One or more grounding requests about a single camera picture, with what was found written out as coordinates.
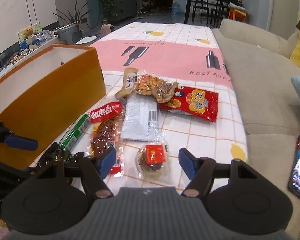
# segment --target white plate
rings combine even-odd
[[[85,37],[82,40],[79,40],[76,45],[80,45],[80,44],[84,44],[84,43],[88,43],[91,41],[94,41],[97,38],[97,36],[91,36],[91,37]]]

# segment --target orange box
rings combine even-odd
[[[28,167],[53,140],[106,94],[93,47],[52,45],[0,78],[0,119],[36,151],[0,144],[0,162]]]

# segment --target pink bag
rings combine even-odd
[[[103,24],[101,26],[101,36],[104,37],[108,35],[109,33],[114,31],[114,27],[112,24]]]

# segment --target teddy bear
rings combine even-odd
[[[33,29],[31,27],[25,28],[23,30],[23,34],[25,35],[26,39],[29,38],[33,34]]]

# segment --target orange stool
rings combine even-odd
[[[242,22],[246,21],[248,12],[242,12],[234,8],[230,8],[228,19],[235,20],[236,17],[240,18]]]

